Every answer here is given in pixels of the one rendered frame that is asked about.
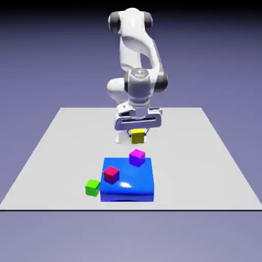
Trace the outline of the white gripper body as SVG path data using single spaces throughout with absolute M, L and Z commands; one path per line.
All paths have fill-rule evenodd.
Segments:
M 148 114 L 142 118 L 133 116 L 120 117 L 116 114 L 115 130 L 131 130 L 138 128 L 156 128 L 162 123 L 161 114 Z

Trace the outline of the small yellow cube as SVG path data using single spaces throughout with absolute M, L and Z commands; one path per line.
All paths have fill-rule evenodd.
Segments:
M 131 129 L 130 135 L 131 135 L 131 142 L 132 144 L 143 144 L 144 143 L 144 129 L 138 128 L 138 129 Z

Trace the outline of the small purple cube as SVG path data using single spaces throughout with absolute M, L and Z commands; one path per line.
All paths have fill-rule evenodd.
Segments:
M 135 149 L 129 153 L 129 164 L 140 167 L 145 162 L 145 152 Z

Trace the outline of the small red cube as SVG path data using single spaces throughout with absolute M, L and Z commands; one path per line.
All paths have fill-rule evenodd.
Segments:
M 109 166 L 105 169 L 103 174 L 104 180 L 110 184 L 115 184 L 120 179 L 120 171 L 113 166 Z

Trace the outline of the small green cube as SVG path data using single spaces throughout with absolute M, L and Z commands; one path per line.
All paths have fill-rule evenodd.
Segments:
M 99 193 L 100 181 L 89 179 L 85 185 L 85 194 L 96 197 Z

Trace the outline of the large blue box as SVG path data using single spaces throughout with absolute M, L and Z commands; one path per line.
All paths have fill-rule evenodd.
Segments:
M 100 180 L 100 200 L 102 202 L 152 202 L 154 200 L 154 175 L 151 158 L 146 158 L 140 167 L 129 164 L 128 158 L 104 158 L 102 170 L 115 167 L 120 171 L 120 179 L 114 184 Z

